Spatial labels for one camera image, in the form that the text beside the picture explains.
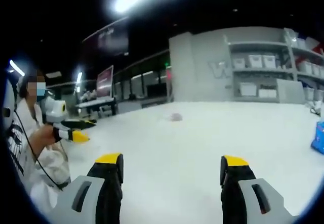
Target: pink object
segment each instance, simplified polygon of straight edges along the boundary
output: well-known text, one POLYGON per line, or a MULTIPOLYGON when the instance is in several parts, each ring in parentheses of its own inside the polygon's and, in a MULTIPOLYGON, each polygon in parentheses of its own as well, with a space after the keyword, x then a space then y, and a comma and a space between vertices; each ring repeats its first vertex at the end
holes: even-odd
POLYGON ((179 113, 173 113, 171 115, 171 121, 181 121, 182 120, 182 115, 179 113))

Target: white table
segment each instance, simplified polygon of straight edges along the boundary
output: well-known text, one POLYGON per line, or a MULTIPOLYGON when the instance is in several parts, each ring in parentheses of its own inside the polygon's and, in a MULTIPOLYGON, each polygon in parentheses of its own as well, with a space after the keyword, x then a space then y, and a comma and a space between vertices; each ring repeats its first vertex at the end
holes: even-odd
POLYGON ((300 214, 317 190, 324 156, 310 148, 318 117, 303 105, 171 103, 98 121, 68 149, 72 179, 103 154, 124 155, 121 223, 222 223, 222 155, 244 158, 300 214), (170 122, 172 113, 183 120, 170 122))
POLYGON ((108 105, 111 107, 112 115, 116 114, 116 101, 114 98, 109 97, 109 96, 97 98, 95 100, 91 100, 91 101, 87 101, 87 102, 83 102, 83 103, 77 104, 76 107, 79 109, 83 109, 83 108, 91 108, 94 106, 100 107, 100 106, 105 106, 105 105, 108 105))

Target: white storage bin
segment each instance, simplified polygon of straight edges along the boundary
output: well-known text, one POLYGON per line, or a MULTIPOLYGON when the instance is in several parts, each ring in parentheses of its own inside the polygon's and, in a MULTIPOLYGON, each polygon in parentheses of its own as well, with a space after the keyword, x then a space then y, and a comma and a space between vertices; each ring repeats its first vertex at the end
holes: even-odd
POLYGON ((291 43, 292 47, 298 47, 298 44, 297 44, 297 34, 296 32, 291 29, 291 28, 284 28, 285 32, 287 33, 288 35, 288 40, 289 42, 291 43))
POLYGON ((263 57, 263 63, 265 68, 271 68, 271 69, 276 69, 275 66, 275 56, 262 56, 263 57))
POLYGON ((306 72, 308 74, 312 74, 312 64, 309 61, 302 61, 298 65, 298 69, 301 72, 306 72))
POLYGON ((235 69, 244 69, 245 68, 245 59, 244 58, 233 59, 233 64, 234 64, 235 69))
POLYGON ((313 88, 305 87, 304 93, 305 93, 305 99, 307 101, 314 101, 314 89, 313 88))
POLYGON ((249 55, 249 65, 251 68, 262 68, 262 56, 249 55))
POLYGON ((257 85, 251 82, 241 82, 240 91, 242 96, 256 96, 257 85))
POLYGON ((259 89, 259 98, 268 98, 268 90, 267 89, 259 89))
POLYGON ((276 89, 259 89, 259 98, 276 98, 276 89))
POLYGON ((319 76, 321 78, 324 78, 324 67, 322 67, 322 66, 319 66, 319 76))
POLYGON ((276 89, 269 89, 268 90, 269 98, 276 98, 277 97, 277 90, 276 89))
POLYGON ((314 91, 314 100, 315 101, 323 101, 324 98, 324 91, 323 90, 315 90, 314 91))
POLYGON ((302 38, 297 38, 298 47, 301 49, 306 49, 306 41, 302 38))
POLYGON ((312 63, 312 72, 315 76, 320 76, 319 66, 312 63))

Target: face mask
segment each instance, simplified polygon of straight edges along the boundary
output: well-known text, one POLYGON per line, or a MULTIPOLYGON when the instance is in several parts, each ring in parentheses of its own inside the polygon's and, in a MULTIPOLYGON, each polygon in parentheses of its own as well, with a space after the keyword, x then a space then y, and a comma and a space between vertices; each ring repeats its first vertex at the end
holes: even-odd
POLYGON ((38 82, 37 83, 37 101, 41 101, 45 97, 45 90, 46 90, 46 84, 45 82, 38 82))

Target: white wall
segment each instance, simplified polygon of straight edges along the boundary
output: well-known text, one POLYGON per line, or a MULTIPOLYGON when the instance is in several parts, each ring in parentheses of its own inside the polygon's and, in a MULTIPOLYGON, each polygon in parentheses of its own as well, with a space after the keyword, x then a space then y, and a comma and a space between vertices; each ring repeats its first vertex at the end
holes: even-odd
POLYGON ((234 41, 283 41, 282 29, 238 27, 169 39, 175 101, 230 101, 233 79, 228 46, 234 41))
POLYGON ((143 91, 142 91, 142 79, 141 79, 141 77, 137 77, 135 79, 132 79, 131 82, 132 82, 133 93, 136 96, 142 96, 143 91))
POLYGON ((117 82, 115 85, 116 91, 114 92, 114 96, 120 100, 122 99, 122 85, 120 82, 117 82))
POLYGON ((149 85, 154 85, 158 84, 158 73, 156 71, 153 71, 150 74, 143 75, 143 80, 144 80, 144 95, 147 97, 147 86, 149 85))
POLYGON ((128 99, 130 97, 130 93, 131 93, 129 80, 124 81, 123 86, 124 86, 124 99, 128 99))

